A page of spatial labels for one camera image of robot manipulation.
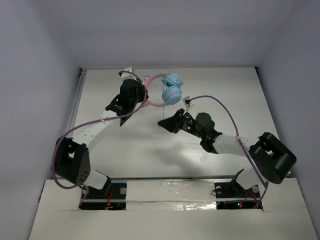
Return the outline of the pink blue cat-ear headphones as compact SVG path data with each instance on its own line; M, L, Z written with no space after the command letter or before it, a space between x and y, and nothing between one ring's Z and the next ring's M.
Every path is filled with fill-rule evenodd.
M150 106L162 108L177 104L182 99L182 85L184 84L180 77L175 73L159 73L156 75L144 75L144 85L148 88L153 81L160 79L163 85L161 94L162 103L154 103L147 99Z

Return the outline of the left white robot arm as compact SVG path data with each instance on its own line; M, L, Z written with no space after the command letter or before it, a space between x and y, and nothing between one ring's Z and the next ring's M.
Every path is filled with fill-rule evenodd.
M98 143L138 112L147 98L148 91L143 81L130 73L123 80L119 94L106 106L99 119L82 123L57 140L51 163L54 182L65 190L87 187L100 197L108 196L111 193L111 179L91 168L90 153ZM71 185L61 184L58 177Z

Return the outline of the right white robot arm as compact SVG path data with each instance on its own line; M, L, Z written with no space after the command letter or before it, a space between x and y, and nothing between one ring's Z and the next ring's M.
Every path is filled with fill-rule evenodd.
M272 133L264 132L259 137L228 135L217 131L215 122L205 112L192 117L181 108L157 124L173 134L184 131L200 138L201 147L208 153L247 157L251 168L241 169L231 180L231 192L238 197L258 184L281 184L297 162L293 152Z

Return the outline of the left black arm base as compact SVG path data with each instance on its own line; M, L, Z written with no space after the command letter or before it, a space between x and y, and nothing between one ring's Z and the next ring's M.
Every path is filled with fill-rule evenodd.
M127 182L108 179L102 189L91 186L82 188L78 207L81 210L126 210Z

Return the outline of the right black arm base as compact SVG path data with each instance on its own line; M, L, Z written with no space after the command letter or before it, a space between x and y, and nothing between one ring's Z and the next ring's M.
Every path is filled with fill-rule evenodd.
M259 203L260 190L258 185L244 189L236 182L238 176L244 171L240 170L229 182L217 182L211 191L211 195L216 197L218 210L242 210L242 209L262 209Z

